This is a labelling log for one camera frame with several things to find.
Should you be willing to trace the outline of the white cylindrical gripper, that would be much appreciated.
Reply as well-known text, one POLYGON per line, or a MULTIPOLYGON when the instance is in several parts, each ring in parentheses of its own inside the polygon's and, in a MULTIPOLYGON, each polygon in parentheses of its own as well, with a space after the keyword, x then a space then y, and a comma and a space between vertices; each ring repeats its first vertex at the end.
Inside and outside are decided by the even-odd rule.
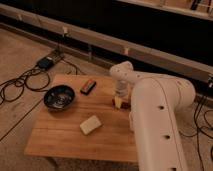
MULTIPOLYGON (((120 109, 122 105, 122 99, 120 97, 125 97, 128 94, 128 83, 123 80, 117 80, 115 82, 115 97, 114 104, 115 107, 120 109)), ((131 93, 126 96, 126 101, 131 102, 131 93)))

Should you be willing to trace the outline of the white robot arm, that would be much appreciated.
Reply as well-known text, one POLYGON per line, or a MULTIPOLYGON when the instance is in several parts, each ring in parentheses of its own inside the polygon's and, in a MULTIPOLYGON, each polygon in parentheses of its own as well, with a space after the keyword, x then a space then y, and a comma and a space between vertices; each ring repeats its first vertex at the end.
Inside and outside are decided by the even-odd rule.
POLYGON ((175 112, 190 106, 196 92, 184 78, 139 72, 129 61, 109 70, 120 97, 132 85, 130 128, 134 132, 140 171, 188 171, 175 112))

